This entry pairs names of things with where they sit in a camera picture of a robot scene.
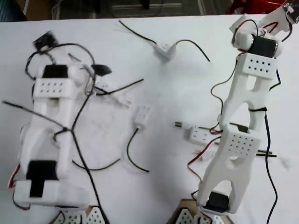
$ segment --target perforated panel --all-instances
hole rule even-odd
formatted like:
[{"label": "perforated panel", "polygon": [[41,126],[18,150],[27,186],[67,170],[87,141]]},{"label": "perforated panel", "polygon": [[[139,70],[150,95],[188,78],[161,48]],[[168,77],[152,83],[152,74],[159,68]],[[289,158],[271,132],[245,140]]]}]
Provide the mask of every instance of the perforated panel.
[{"label": "perforated panel", "polygon": [[276,59],[245,53],[238,57],[236,73],[273,79],[276,69]]},{"label": "perforated panel", "polygon": [[34,87],[34,97],[71,98],[76,86],[69,78],[38,78]]},{"label": "perforated panel", "polygon": [[176,224],[192,224],[193,218],[188,209],[182,209],[181,213],[179,214]]},{"label": "perforated panel", "polygon": [[256,153],[260,141],[260,138],[257,138],[254,134],[239,132],[236,126],[231,126],[228,130],[228,138],[224,148],[228,150],[230,156],[244,158]]},{"label": "perforated panel", "polygon": [[59,214],[54,224],[85,224],[86,214],[83,211],[64,210]]},{"label": "perforated panel", "polygon": [[89,213],[87,219],[87,224],[105,224],[103,216],[99,210],[99,208],[94,207],[92,211]]}]

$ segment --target white table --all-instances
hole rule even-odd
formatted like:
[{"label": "white table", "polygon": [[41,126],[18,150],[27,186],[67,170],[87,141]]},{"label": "white table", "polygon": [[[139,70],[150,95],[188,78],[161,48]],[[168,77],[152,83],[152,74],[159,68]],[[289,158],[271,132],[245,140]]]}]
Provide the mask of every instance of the white table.
[{"label": "white table", "polygon": [[[129,109],[116,104],[92,99],[78,122],[77,134],[83,155],[90,168],[104,166],[121,156],[122,160],[109,170],[93,173],[100,200],[112,224],[165,223],[181,198],[189,198],[199,180],[187,168],[198,146],[184,139],[183,130],[174,128],[176,120],[202,126],[212,126],[220,111],[220,103],[210,94],[215,83],[225,80],[235,64],[236,49],[230,45],[229,26],[239,16],[196,16],[172,18],[124,19],[124,23],[157,42],[174,43],[179,39],[197,42],[210,57],[208,63],[202,54],[189,43],[180,43],[176,57],[163,64],[153,54],[151,45],[127,31],[117,20],[69,20],[0,23],[0,98],[32,107],[32,82],[24,74],[28,56],[34,51],[32,42],[48,30],[63,42],[84,45],[94,54],[96,62],[110,66],[111,79],[117,87],[144,78],[145,81],[127,96],[132,101]],[[262,15],[253,16],[260,19]],[[279,57],[282,85],[274,89],[267,104],[271,130],[271,151],[278,158],[270,158],[270,171],[278,190],[278,204],[271,218],[272,224],[296,223],[299,193],[297,147],[299,65],[296,60],[299,29],[285,43]],[[67,47],[53,51],[57,61],[69,63],[66,53],[71,52],[90,63],[80,49]],[[31,71],[49,63],[48,58],[34,59]],[[215,90],[223,98],[229,84]],[[136,135],[130,153],[144,173],[134,168],[125,156],[127,142],[133,133],[131,119],[136,105],[154,107],[148,126]],[[11,191],[6,190],[8,178],[17,164],[20,148],[19,129],[30,121],[31,115],[0,105],[0,212],[1,223],[46,223],[40,208],[29,212],[15,209]],[[245,106],[238,110],[239,120],[247,124],[249,115]],[[266,148],[266,131],[261,135]],[[201,175],[208,162],[193,166]],[[84,186],[96,200],[85,171],[72,167],[70,181]],[[227,185],[221,187],[226,191]],[[238,212],[230,217],[237,224],[265,223],[274,201],[274,192],[265,170],[264,158],[256,158],[251,183]],[[14,221],[9,221],[13,214]],[[49,217],[55,215],[49,210]]]}]

